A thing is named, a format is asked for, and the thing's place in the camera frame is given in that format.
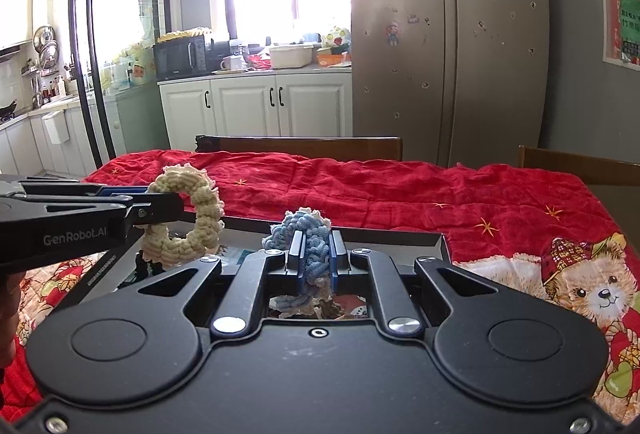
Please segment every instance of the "glass sliding door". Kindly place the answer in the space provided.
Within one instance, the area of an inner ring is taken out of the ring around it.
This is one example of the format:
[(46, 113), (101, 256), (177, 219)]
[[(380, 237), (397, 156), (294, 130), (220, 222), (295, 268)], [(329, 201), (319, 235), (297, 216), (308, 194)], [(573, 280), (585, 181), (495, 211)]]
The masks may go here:
[(102, 163), (168, 148), (153, 45), (167, 0), (75, 0), (78, 63)]

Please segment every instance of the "refrigerator magnet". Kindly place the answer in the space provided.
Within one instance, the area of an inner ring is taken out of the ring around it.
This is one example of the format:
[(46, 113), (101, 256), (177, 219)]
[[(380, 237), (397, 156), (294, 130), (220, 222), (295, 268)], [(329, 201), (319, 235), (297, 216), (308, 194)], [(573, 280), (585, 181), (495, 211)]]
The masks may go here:
[(386, 43), (390, 46), (397, 46), (398, 42), (400, 42), (400, 25), (393, 21), (389, 26), (385, 29), (386, 33)]

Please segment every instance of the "green sign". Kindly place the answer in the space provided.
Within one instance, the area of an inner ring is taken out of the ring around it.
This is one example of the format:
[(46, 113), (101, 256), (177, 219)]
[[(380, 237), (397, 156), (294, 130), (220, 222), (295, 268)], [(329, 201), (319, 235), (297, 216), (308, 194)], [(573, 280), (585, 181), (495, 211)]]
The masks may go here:
[(620, 38), (623, 53), (640, 56), (640, 0), (620, 0)]

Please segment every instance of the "chair backrest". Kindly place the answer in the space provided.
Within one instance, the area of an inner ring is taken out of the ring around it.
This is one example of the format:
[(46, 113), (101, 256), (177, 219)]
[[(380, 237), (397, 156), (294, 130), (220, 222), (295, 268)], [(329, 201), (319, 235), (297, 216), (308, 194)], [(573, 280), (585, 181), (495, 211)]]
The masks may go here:
[(640, 165), (613, 159), (524, 147), (518, 151), (518, 167), (567, 172), (587, 185), (640, 186)]
[(285, 152), (338, 161), (402, 161), (402, 138), (228, 138), (196, 136), (196, 152)]

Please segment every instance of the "microwave handle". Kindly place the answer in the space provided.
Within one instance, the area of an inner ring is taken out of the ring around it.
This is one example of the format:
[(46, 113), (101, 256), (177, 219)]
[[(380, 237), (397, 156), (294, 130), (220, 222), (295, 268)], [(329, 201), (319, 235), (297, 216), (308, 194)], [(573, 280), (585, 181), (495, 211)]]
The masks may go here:
[(193, 44), (192, 42), (189, 42), (187, 44), (187, 55), (189, 56), (189, 66), (191, 69), (193, 69), (193, 62), (191, 61), (191, 45), (192, 44)]

